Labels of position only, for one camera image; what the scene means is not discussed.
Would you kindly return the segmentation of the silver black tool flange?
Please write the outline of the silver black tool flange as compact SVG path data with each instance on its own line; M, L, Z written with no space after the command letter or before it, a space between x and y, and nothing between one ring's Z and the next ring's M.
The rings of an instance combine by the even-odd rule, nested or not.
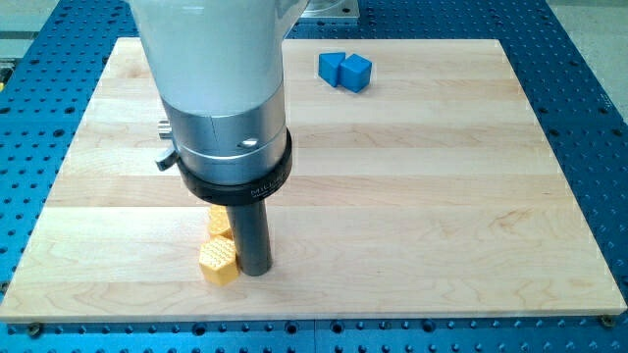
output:
M179 169L197 198L223 206L259 203L277 192L292 165L292 139L286 124L285 94L279 87L265 102L245 112L201 116L163 104L171 147L157 168Z

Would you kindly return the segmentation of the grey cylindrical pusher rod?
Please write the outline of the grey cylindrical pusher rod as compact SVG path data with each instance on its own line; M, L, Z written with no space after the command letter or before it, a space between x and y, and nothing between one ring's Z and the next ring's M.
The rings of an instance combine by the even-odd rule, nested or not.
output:
M226 208L236 259L248 276L259 277L272 267L272 251L264 201Z

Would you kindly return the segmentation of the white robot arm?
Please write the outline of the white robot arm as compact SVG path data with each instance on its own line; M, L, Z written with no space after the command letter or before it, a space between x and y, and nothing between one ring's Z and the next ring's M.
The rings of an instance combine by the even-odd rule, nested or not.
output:
M272 267L265 200L287 180L283 40L307 0L131 0L177 167L198 198L227 209L240 269Z

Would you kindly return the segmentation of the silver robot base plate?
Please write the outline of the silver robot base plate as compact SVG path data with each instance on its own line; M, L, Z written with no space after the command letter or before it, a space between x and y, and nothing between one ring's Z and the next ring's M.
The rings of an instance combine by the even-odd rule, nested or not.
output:
M300 16L305 20L348 20L360 17L358 0L310 0Z

